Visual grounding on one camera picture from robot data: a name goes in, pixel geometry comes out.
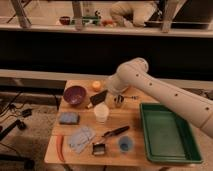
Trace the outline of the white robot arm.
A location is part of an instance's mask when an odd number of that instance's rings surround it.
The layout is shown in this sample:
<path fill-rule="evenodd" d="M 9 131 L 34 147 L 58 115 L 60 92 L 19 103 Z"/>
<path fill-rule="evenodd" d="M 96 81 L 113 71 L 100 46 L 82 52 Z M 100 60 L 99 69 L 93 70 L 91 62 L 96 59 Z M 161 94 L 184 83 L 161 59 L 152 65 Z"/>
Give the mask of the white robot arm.
<path fill-rule="evenodd" d="M 144 58 L 134 58 L 117 67 L 106 80 L 107 90 L 118 95 L 135 87 L 187 120 L 213 138 L 213 101 L 160 81 L 148 74 Z"/>

